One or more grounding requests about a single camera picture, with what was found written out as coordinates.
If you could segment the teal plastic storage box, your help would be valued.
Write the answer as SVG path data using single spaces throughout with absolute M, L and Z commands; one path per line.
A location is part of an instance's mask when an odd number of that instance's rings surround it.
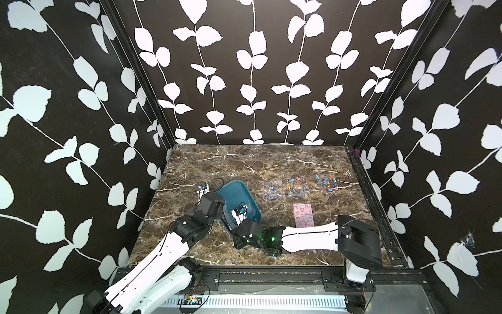
M 256 223 L 261 222 L 262 215 L 260 208 L 248 187 L 242 181 L 230 181 L 224 184 L 216 193 L 222 196 L 225 201 L 224 216 L 221 218 L 221 221 L 228 232 L 237 228 L 237 221 L 232 212 L 242 205 L 246 207 L 247 218 Z

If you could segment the pink sticker sheet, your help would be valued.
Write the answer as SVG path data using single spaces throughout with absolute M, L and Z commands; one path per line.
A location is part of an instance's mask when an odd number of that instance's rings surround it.
M 294 221 L 297 228 L 313 227 L 315 224 L 311 204 L 294 204 Z

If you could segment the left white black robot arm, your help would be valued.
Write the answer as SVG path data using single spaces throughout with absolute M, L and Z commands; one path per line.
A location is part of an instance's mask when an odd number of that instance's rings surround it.
M 222 196 L 209 192 L 177 218 L 158 245 L 127 275 L 105 292 L 93 291 L 85 299 L 91 313 L 153 313 L 166 300 L 201 277 L 199 265 L 183 256 L 224 215 Z

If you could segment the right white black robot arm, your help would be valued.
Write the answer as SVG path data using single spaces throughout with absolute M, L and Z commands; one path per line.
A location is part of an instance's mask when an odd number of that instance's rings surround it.
M 358 219 L 341 215 L 336 222 L 306 228 L 266 228 L 243 215 L 230 230 L 236 249 L 247 245 L 278 257 L 300 251 L 336 251 L 345 257 L 343 278 L 363 284 L 371 270 L 383 267 L 379 231 Z

